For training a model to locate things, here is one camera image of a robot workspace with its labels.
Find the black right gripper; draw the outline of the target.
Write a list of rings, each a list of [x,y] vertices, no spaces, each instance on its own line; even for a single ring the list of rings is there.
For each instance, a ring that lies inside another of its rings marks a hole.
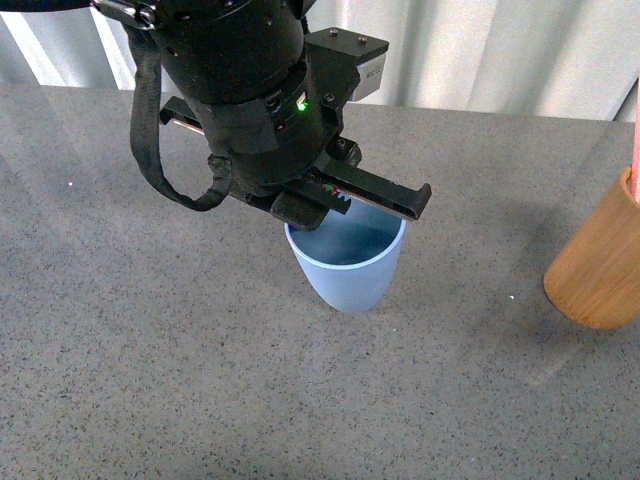
[[[359,146],[341,135],[355,79],[300,67],[250,102],[205,105],[173,97],[160,119],[205,135],[210,164],[222,170],[229,195],[298,229],[317,229],[331,211],[347,213],[352,199],[416,220],[430,186],[412,190],[359,169]]]

